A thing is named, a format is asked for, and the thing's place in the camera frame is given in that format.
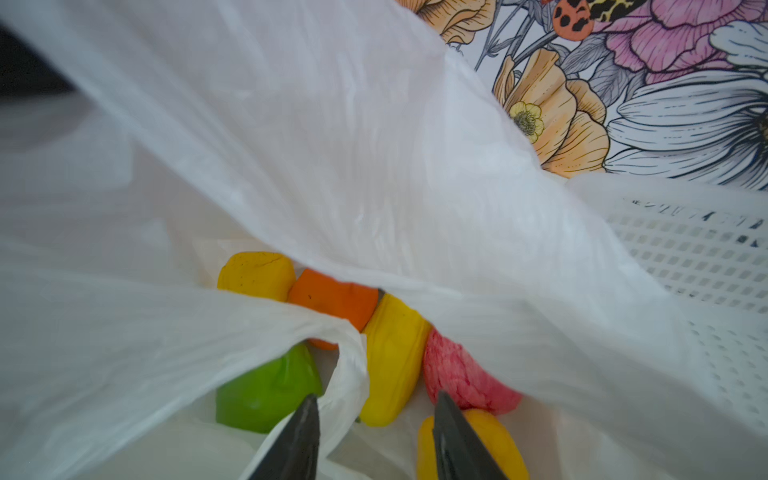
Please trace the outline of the white plastic bag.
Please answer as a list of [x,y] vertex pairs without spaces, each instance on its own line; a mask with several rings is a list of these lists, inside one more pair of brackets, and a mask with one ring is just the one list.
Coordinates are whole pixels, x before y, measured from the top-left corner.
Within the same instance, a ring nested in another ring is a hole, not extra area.
[[75,84],[1,106],[1,475],[241,479],[273,442],[212,395],[337,340],[322,479],[412,479],[431,414],[358,422],[364,341],[222,292],[262,247],[384,290],[534,399],[535,479],[763,479],[696,307],[543,172],[461,55],[391,1],[5,1]]

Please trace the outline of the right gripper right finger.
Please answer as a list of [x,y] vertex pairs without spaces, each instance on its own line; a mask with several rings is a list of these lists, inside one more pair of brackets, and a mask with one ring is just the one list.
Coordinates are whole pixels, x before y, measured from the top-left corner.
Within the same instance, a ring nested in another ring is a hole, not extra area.
[[433,442],[439,480],[504,480],[502,469],[453,399],[438,394]]

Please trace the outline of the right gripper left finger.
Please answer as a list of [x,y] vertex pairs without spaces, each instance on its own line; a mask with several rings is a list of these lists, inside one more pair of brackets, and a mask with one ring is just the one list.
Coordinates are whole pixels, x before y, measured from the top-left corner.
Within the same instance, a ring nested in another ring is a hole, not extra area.
[[315,480],[320,443],[317,396],[309,394],[248,480]]

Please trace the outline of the pink toy fruit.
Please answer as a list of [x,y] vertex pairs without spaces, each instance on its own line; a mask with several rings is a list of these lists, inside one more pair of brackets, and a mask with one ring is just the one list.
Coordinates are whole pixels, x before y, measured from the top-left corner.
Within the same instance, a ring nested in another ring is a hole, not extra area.
[[493,415],[515,410],[523,395],[486,372],[464,347],[433,329],[425,346],[423,380],[433,403],[441,391],[461,410],[480,409]]

